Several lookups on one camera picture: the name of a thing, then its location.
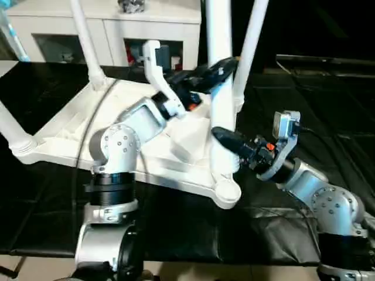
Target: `black table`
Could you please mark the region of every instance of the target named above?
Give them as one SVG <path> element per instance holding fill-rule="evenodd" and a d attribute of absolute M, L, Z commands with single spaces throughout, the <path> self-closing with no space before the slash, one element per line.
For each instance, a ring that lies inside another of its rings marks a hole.
<path fill-rule="evenodd" d="M 146 82 L 138 68 L 104 71 L 110 77 Z M 0 78 L 0 100 L 34 134 L 86 83 L 85 66 L 19 63 Z M 253 75 L 238 130 L 249 138 L 262 134 L 271 140 L 274 111 L 300 111 L 303 125 L 324 138 L 339 162 L 312 135 L 300 136 L 294 154 L 355 192 L 375 214 L 374 89 L 374 80 Z M 86 202 L 80 188 L 80 219 L 75 222 L 73 169 L 46 162 L 23 165 L 2 137 L 0 145 L 0 253 L 72 257 Z M 88 172 L 80 171 L 79 186 L 89 179 Z M 209 198 L 137 183 L 147 260 L 315 265 L 319 257 L 311 236 L 316 233 L 308 227 L 316 225 L 311 213 L 247 170 L 240 170 L 236 180 L 243 195 L 232 210 L 219 209 Z"/>

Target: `white bracket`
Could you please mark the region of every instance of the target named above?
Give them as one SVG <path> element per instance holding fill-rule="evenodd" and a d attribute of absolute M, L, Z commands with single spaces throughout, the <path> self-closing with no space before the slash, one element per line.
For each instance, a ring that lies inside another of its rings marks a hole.
<path fill-rule="evenodd" d="M 160 42 L 156 40 L 149 40 L 143 45 L 143 54 L 145 58 L 145 74 L 151 85 L 157 90 L 166 95 L 169 99 L 164 106 L 170 116 L 177 115 L 181 118 L 185 115 L 186 110 L 183 107 L 179 97 L 170 88 L 163 76 L 163 68 L 156 63 L 156 49 L 160 48 Z"/>

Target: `white pipe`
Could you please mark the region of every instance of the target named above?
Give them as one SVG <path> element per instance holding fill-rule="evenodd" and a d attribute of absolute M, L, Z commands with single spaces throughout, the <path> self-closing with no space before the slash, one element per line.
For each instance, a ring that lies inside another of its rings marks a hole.
<path fill-rule="evenodd" d="M 207 46 L 209 65 L 232 56 L 230 0 L 206 0 Z M 233 78 L 211 94 L 211 128 L 235 129 Z M 213 173 L 231 175 L 239 168 L 238 157 L 211 138 L 210 167 Z"/>
<path fill-rule="evenodd" d="M 78 37 L 80 39 L 84 58 L 88 67 L 88 79 L 93 85 L 95 90 L 99 90 L 105 83 L 105 75 L 103 70 L 99 66 L 98 58 L 95 54 L 93 41 L 91 40 L 88 32 L 88 26 L 80 0 L 70 0 L 71 11 L 73 13 L 74 22 L 76 23 L 76 29 Z"/>
<path fill-rule="evenodd" d="M 255 0 L 248 22 L 245 41 L 242 47 L 241 59 L 234 78 L 233 93 L 236 112 L 240 112 L 244 104 L 244 91 L 247 84 L 251 65 L 253 64 L 255 50 L 257 49 L 259 35 L 262 31 L 268 0 Z"/>
<path fill-rule="evenodd" d="M 13 29 L 8 17 L 3 9 L 0 8 L 0 27 L 5 35 L 8 43 L 11 45 L 14 53 L 20 61 L 30 62 L 29 56 L 26 54 L 25 49 L 22 47 L 18 36 Z"/>
<path fill-rule="evenodd" d="M 26 153 L 36 147 L 36 141 L 26 133 L 0 101 L 0 133 L 9 143 L 14 155 Z"/>

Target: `orange component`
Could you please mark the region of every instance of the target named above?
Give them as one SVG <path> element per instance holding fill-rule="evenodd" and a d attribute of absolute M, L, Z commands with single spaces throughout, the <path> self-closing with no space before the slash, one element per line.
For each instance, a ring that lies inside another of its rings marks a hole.
<path fill-rule="evenodd" d="M 275 146 L 272 144 L 272 143 L 267 143 L 266 147 L 268 148 L 268 150 L 272 151 L 275 149 Z"/>
<path fill-rule="evenodd" d="M 190 104 L 189 105 L 189 107 L 188 107 L 188 109 L 190 110 L 190 111 L 192 111 L 194 108 L 196 108 L 198 105 L 197 104 Z"/>

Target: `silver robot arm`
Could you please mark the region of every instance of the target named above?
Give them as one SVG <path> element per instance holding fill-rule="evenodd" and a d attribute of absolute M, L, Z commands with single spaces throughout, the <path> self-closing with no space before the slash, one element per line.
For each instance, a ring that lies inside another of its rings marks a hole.
<path fill-rule="evenodd" d="M 209 68 L 182 71 L 166 81 L 155 57 L 159 49 L 155 41 L 144 46 L 146 76 L 159 92 L 140 99 L 90 139 L 96 164 L 91 183 L 86 185 L 89 202 L 76 249 L 73 277 L 79 280 L 91 280 L 89 276 L 96 272 L 105 273 L 103 280 L 113 274 L 117 280 L 136 280 L 141 275 L 144 243 L 136 224 L 134 186 L 138 152 L 164 130 L 169 119 L 180 118 L 199 105 L 198 92 L 209 93 L 237 67 L 237 60 L 228 58 Z"/>
<path fill-rule="evenodd" d="M 216 127 L 212 134 L 254 170 L 260 180 L 271 180 L 302 201 L 318 223 L 322 281 L 375 280 L 374 252 L 363 228 L 364 205 L 358 196 L 329 183 L 319 170 L 288 157 L 298 140 L 300 114 L 276 112 L 272 134 L 276 144 L 261 136 L 246 142 L 240 135 Z"/>

